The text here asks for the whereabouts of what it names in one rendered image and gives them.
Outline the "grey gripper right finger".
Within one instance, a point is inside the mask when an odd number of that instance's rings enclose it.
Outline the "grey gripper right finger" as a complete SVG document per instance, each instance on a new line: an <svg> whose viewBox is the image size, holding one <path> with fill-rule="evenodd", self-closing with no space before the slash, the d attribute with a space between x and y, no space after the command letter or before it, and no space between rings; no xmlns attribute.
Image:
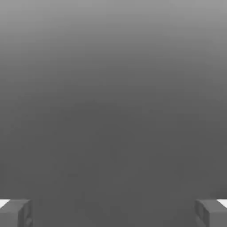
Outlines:
<svg viewBox="0 0 227 227"><path fill-rule="evenodd" d="M195 200L197 227L227 227L227 199Z"/></svg>

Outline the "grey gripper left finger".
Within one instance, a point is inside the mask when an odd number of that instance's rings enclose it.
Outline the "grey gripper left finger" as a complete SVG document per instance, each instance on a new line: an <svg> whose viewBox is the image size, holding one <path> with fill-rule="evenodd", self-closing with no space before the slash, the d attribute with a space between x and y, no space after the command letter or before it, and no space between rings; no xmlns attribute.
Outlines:
<svg viewBox="0 0 227 227"><path fill-rule="evenodd" d="M33 227L32 200L0 199L0 227Z"/></svg>

